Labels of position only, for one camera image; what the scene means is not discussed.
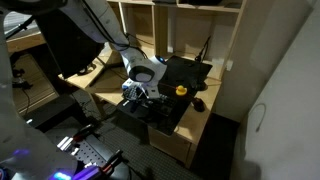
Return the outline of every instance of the wooden shelving unit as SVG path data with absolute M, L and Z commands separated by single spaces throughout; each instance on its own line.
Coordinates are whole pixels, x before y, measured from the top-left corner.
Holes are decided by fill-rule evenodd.
M 184 57 L 188 57 L 189 54 L 191 55 L 189 56 L 189 58 L 194 58 L 198 54 L 198 52 L 200 52 L 202 44 L 205 42 L 208 33 L 206 34 L 203 32 L 199 32 L 199 28 L 196 29 L 198 27 L 198 24 L 195 23 L 194 27 L 190 26 L 187 23 L 188 20 L 186 19 L 190 19 L 190 23 L 194 23 L 194 21 L 196 21 L 198 18 L 200 21 L 202 21 L 200 22 L 200 25 L 203 27 L 203 29 L 209 29 L 212 28 L 212 24 L 215 23 L 215 16 L 235 17 L 233 18 L 233 30 L 228 34 L 228 37 L 225 37 L 225 39 L 230 40 L 228 41 L 228 43 L 223 45 L 224 55 L 221 55 L 223 57 L 218 58 L 219 60 L 223 59 L 223 62 L 221 63 L 221 61 L 219 61 L 219 64 L 215 65 L 217 72 L 215 73 L 216 77 L 214 78 L 221 79 L 225 71 L 226 64 L 229 60 L 234 40 L 237 36 L 238 27 L 247 0 L 242 0 L 241 2 L 239 2 L 239 0 L 235 0 L 235 2 L 233 0 L 223 0 L 217 6 L 195 6 L 180 3 L 181 0 L 177 0 L 176 4 L 154 3 L 152 2 L 152 0 L 108 0 L 108 2 L 116 5 L 120 9 L 119 19 L 121 19 L 122 21 L 124 30 L 129 31 L 129 33 L 132 33 L 130 29 L 132 30 L 134 28 L 150 29 L 150 25 L 147 22 L 152 21 L 152 29 L 149 30 L 153 32 L 152 35 L 143 34 L 141 33 L 141 30 L 139 30 L 140 32 L 133 34 L 144 41 L 152 42 L 153 47 L 149 46 L 149 48 L 154 48 L 154 54 L 161 55 L 163 57 L 169 57 L 172 54 L 183 54 L 185 55 Z M 140 9 L 147 10 L 149 8 L 151 9 L 151 13 L 141 14 Z M 175 15 L 170 14 L 169 11 L 172 11 L 173 9 L 174 11 L 178 12 L 178 15 L 175 14 L 177 17 L 173 17 Z M 169 45 L 169 36 L 170 38 L 172 38 L 171 36 L 175 36 L 173 37 L 173 40 L 171 39 L 171 43 L 173 42 L 174 44 Z M 168 53 L 168 46 L 173 46 L 173 52 Z
M 140 4 L 140 5 L 151 5 L 151 6 L 164 6 L 164 7 L 174 7 L 174 8 L 186 8 L 186 9 L 196 9 L 196 10 L 209 10 L 209 11 L 221 11 L 221 12 L 231 12 L 239 13 L 240 9 L 238 8 L 229 8 L 228 4 L 221 4 L 218 6 L 195 6 L 190 4 L 167 4 L 167 3 L 154 3 L 152 1 L 135 1 L 135 0 L 108 0 L 108 2 L 120 2 L 127 4 Z
M 220 83 L 247 2 L 247 0 L 242 0 L 239 6 L 240 0 L 235 0 L 235 3 L 232 1 L 223 0 L 218 6 L 194 6 L 182 4 L 180 3 L 181 0 L 177 0 L 177 4 L 154 3 L 152 0 L 109 0 L 113 8 L 118 7 L 120 9 L 120 14 L 117 15 L 122 21 L 123 30 L 153 44 L 146 47 L 145 43 L 141 41 L 138 43 L 141 49 L 148 50 L 148 54 L 152 54 L 153 50 L 154 54 L 165 58 L 177 55 L 194 59 L 202 49 L 207 37 L 209 35 L 213 36 L 210 40 L 212 46 L 221 45 L 222 48 L 212 48 L 215 51 L 223 51 L 217 58 L 222 59 L 223 62 L 215 64 L 211 60 L 213 58 L 205 59 L 204 63 L 213 65 L 207 78 L 207 80 L 214 81 L 211 84 Z M 226 22 L 223 22 L 221 17 L 225 17 Z M 228 31 L 228 37 L 215 34 L 216 31 L 224 33 L 225 29 Z M 199 94 L 197 94 L 197 97 L 214 101 L 217 92 L 218 90 L 209 90 L 206 93 L 214 95 L 213 97 L 207 95 L 201 97 Z M 203 122 L 206 122 L 208 118 L 203 113 L 196 114 L 195 112 L 186 116 L 191 120 L 197 119 L 199 121 L 203 120 Z M 150 144 L 180 160 L 186 167 L 190 167 L 199 141 L 199 138 L 195 138 L 195 134 L 190 132 L 192 129 L 197 131 L 197 137 L 201 137 L 202 133 L 200 127 L 195 127 L 199 124 L 192 126 L 191 129 L 182 128 L 190 127 L 190 124 L 188 124 L 190 122 L 188 121 L 185 125 L 180 126 L 179 130 L 175 131 L 170 137 L 149 128 Z

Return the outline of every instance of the dark floor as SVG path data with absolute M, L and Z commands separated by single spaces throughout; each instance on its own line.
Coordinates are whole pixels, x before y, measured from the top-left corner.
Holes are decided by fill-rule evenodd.
M 52 63 L 41 63 L 45 59 L 52 59 L 46 47 L 42 51 L 31 51 L 48 79 L 54 85 L 59 94 L 73 94 L 86 116 L 100 119 L 94 109 L 87 93 L 68 86 L 57 78 L 58 70 L 52 68 Z M 115 106 L 105 105 L 105 111 L 109 115 L 101 123 L 97 130 L 100 134 L 99 140 L 106 148 L 116 152 L 118 149 L 124 151 L 124 157 L 129 160 L 131 166 L 145 179 L 229 179 L 233 149 L 236 139 L 238 123 L 212 114 L 206 125 L 205 131 L 198 146 L 198 151 L 192 163 L 191 170 L 185 169 L 167 154 L 149 145 L 147 127 L 140 122 L 118 113 Z M 75 124 L 67 123 L 59 128 L 77 127 Z

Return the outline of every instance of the black cable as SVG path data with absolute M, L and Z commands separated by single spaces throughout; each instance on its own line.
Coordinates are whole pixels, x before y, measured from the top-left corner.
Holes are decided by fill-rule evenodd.
M 199 52 L 198 56 L 196 56 L 195 61 L 197 62 L 202 62 L 204 57 L 207 54 L 207 50 L 208 50 L 208 46 L 209 46 L 209 40 L 211 39 L 211 36 L 209 36 L 206 40 L 206 42 L 203 45 L 203 48 L 201 49 L 201 51 Z
M 116 71 L 110 69 L 110 71 L 112 71 L 114 74 L 116 74 L 119 78 L 123 79 L 123 80 L 127 80 L 128 78 L 124 78 L 122 77 L 119 73 L 117 73 Z
M 18 26 L 16 26 L 13 29 L 9 30 L 7 33 L 5 33 L 6 40 L 8 40 L 9 38 L 11 38 L 12 36 L 16 35 L 17 33 L 19 33 L 22 30 L 27 30 L 27 26 L 29 26 L 34 19 L 35 19 L 34 16 L 31 16 L 24 23 L 19 24 Z
M 201 85 L 199 85 L 200 84 L 200 74 L 201 74 L 201 66 L 202 66 L 202 63 L 203 63 L 203 59 L 204 59 L 204 57 L 206 56 L 206 54 L 207 54 L 207 52 L 208 52 L 208 47 L 209 47 L 209 40 L 210 40 L 210 38 L 211 38 L 211 36 L 209 36 L 208 38 L 207 38 L 207 41 L 204 43 L 204 46 L 203 46 L 203 48 L 201 49 L 201 51 L 200 51 L 200 53 L 199 53 L 199 55 L 197 56 L 197 57 L 200 57 L 200 60 L 198 60 L 198 62 L 199 62 L 199 74 L 198 74 L 198 77 L 197 77 L 197 80 L 196 80 L 196 89 L 198 89 L 198 90 L 204 90 L 203 88 L 205 88 L 205 87 L 201 87 L 201 85 L 203 85 L 203 83 L 201 83 Z
M 208 39 L 207 39 L 207 41 L 206 41 L 206 43 L 205 43 L 205 51 L 204 51 L 204 55 L 203 55 L 203 57 L 202 57 L 202 59 L 201 59 L 201 63 L 203 62 L 203 59 L 206 57 L 206 55 L 207 55 L 207 52 L 208 52 L 208 48 L 209 48 L 209 40 L 210 40 L 210 38 L 211 38 L 211 36 L 209 36 L 208 37 Z
M 139 39 L 139 38 L 137 38 L 137 37 L 135 37 L 134 35 L 132 35 L 132 34 L 130 34 L 130 33 L 127 33 L 127 35 L 128 36 L 131 36 L 131 37 L 133 37 L 133 38 L 135 38 L 135 39 L 137 39 L 137 40 L 139 40 L 139 41 L 141 41 L 141 42 L 144 42 L 144 43 L 146 43 L 146 44 L 149 44 L 149 45 L 154 45 L 154 44 L 152 44 L 152 43 L 149 43 L 149 42 L 147 42 L 147 41 L 144 41 L 144 40 L 142 40 L 142 39 Z
M 29 107 L 30 107 L 30 97 L 29 97 L 29 95 L 27 94 L 27 92 L 23 88 L 22 88 L 22 92 L 27 96 L 27 99 L 28 99 L 27 109 L 26 109 L 26 112 L 24 113 L 24 115 L 27 115 Z
M 96 14 L 93 12 L 93 10 L 91 9 L 91 7 L 89 6 L 89 4 L 85 1 L 82 0 L 83 4 L 86 6 L 86 8 L 89 10 L 90 14 L 92 15 L 92 17 L 89 15 L 90 19 L 92 20 L 92 22 L 94 23 L 94 25 L 97 27 L 97 29 L 99 30 L 99 32 L 107 39 L 107 41 L 109 41 L 112 44 L 115 44 L 119 47 L 122 47 L 124 49 L 118 50 L 118 51 L 124 51 L 128 48 L 133 48 L 138 50 L 146 59 L 148 59 L 148 56 L 145 54 L 145 52 L 143 52 L 140 48 L 138 47 L 133 47 L 130 45 L 130 41 L 129 44 L 119 44 L 117 42 L 114 41 L 114 39 L 112 38 L 112 36 L 108 33 L 108 31 L 104 28 L 104 26 L 102 25 L 102 23 L 100 22 L 99 18 L 96 16 Z M 101 31 L 101 29 L 99 28 L 99 26 L 97 25 L 97 23 L 100 25 L 100 27 L 103 29 L 104 33 Z

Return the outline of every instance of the wooden cabinet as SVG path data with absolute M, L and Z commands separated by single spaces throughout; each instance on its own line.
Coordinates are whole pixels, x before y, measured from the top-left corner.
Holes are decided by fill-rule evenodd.
M 124 32 L 138 38 L 136 44 L 142 50 L 156 55 L 168 58 L 175 54 L 194 59 L 211 36 L 204 62 L 213 65 L 208 77 L 217 83 L 216 80 L 221 79 L 230 60 L 247 0 L 223 0 L 217 6 L 193 6 L 184 4 L 182 0 L 177 0 L 176 4 L 158 4 L 151 0 L 108 2 L 121 21 Z M 208 101 L 206 104 L 210 107 L 207 107 L 207 113 L 197 114 L 188 110 L 179 123 L 181 128 L 175 130 L 172 136 L 149 128 L 150 144 L 190 167 L 219 87 L 211 87 L 211 92 L 199 92 L 196 95 Z

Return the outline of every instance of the yellow rubber duck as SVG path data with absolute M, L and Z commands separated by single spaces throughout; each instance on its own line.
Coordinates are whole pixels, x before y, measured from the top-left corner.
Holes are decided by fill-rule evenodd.
M 184 96 L 184 95 L 186 95 L 187 94 L 187 88 L 185 88 L 185 87 L 183 87 L 182 85 L 180 85 L 180 86 L 178 86 L 177 88 L 176 88 L 176 94 L 178 95 L 178 96 Z

